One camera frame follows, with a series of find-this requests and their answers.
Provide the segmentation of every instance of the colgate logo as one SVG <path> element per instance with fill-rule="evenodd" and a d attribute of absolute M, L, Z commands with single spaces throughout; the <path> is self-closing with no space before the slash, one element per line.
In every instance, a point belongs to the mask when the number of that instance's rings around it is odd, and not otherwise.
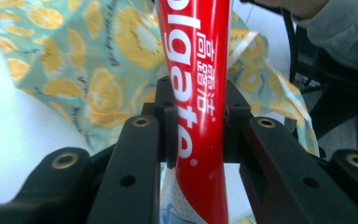
<path fill-rule="evenodd" d="M 167 14 L 167 22 L 169 25 L 174 25 L 174 29 L 167 29 L 170 30 L 168 34 L 164 32 L 164 47 L 169 65 L 172 66 L 170 77 L 178 104 L 178 155 L 186 159 L 193 151 L 193 140 L 188 130 L 193 128 L 193 123 L 198 123 L 198 119 L 193 107 L 188 103 L 193 96 L 193 82 L 192 71 L 186 71 L 186 65 L 192 67 L 190 58 L 193 46 L 188 35 L 180 28 L 200 29 L 200 20 L 181 15 L 185 12 L 183 9 L 187 7 L 189 0 L 167 0 L 167 3 L 173 12 Z"/>

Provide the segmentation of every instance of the fabric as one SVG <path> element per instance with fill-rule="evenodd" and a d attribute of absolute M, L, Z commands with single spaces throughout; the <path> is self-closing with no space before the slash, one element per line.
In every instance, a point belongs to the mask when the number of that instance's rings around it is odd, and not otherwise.
<path fill-rule="evenodd" d="M 0 1 L 0 48 L 15 85 L 73 124 L 94 152 L 117 141 L 168 75 L 150 1 Z M 267 40 L 234 14 L 228 78 L 255 116 L 296 119 L 299 142 L 319 155 L 299 90 L 269 65 L 267 52 Z"/>
<path fill-rule="evenodd" d="M 310 41 L 339 63 L 358 69 L 358 0 L 329 0 L 313 18 L 299 20 Z"/>

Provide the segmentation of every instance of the black plastic holder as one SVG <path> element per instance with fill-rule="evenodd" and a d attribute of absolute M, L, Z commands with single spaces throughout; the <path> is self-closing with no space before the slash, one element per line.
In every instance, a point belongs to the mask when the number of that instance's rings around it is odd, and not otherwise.
<path fill-rule="evenodd" d="M 358 223 L 358 151 L 314 158 L 276 120 L 253 118 L 227 83 L 224 162 L 240 174 L 258 223 Z M 44 158 L 0 223 L 158 223 L 160 163 L 176 162 L 177 108 L 167 77 L 156 102 L 92 157 L 63 148 Z"/>

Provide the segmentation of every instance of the red toothpaste tube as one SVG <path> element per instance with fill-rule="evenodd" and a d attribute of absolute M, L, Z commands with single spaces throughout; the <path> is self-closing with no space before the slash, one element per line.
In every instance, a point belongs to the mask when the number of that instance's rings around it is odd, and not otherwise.
<path fill-rule="evenodd" d="M 179 112 L 179 188 L 172 190 L 180 191 L 161 205 L 160 223 L 228 223 L 223 122 L 230 10 L 230 0 L 158 0 Z"/>

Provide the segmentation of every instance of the lemon print fabric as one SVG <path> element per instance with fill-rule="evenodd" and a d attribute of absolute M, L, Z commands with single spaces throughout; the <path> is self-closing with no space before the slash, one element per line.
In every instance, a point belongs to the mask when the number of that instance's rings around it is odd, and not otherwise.
<path fill-rule="evenodd" d="M 33 24 L 46 29 L 56 29 L 63 23 L 61 12 L 54 8 L 32 7 L 27 11 L 27 17 Z"/>
<path fill-rule="evenodd" d="M 58 97 L 82 97 L 82 89 L 72 80 L 52 80 L 44 88 L 44 94 Z"/>
<path fill-rule="evenodd" d="M 13 43 L 13 41 L 8 37 L 4 36 L 0 36 L 0 48 L 5 54 L 18 50 L 17 46 Z"/>
<path fill-rule="evenodd" d="M 98 38 L 103 30 L 101 2 L 99 0 L 91 1 L 84 14 L 84 19 L 92 39 Z"/>
<path fill-rule="evenodd" d="M 94 126 L 114 128 L 130 117 L 129 113 L 123 111 L 123 87 L 106 67 L 95 68 L 87 101 Z"/>
<path fill-rule="evenodd" d="M 74 67 L 84 68 L 87 63 L 86 41 L 76 29 L 68 29 L 68 41 L 70 46 L 70 60 Z"/>
<path fill-rule="evenodd" d="M 44 42 L 43 54 L 40 56 L 47 72 L 57 70 L 62 63 L 61 49 L 55 39 L 48 37 Z"/>
<path fill-rule="evenodd" d="M 113 37 L 120 51 L 133 63 L 143 69 L 157 67 L 164 51 L 161 40 L 133 7 L 124 7 L 115 16 L 115 30 Z"/>
<path fill-rule="evenodd" d="M 7 67 L 15 82 L 19 82 L 23 77 L 25 77 L 30 69 L 30 65 L 28 63 L 13 58 L 7 59 Z"/>
<path fill-rule="evenodd" d="M 145 0 L 0 0 L 0 49 L 16 87 L 57 111 L 95 152 L 117 141 L 169 74 L 156 10 Z M 267 40 L 233 14 L 228 78 L 255 115 L 298 119 L 299 140 L 312 151 L 302 98 L 267 51 Z"/>

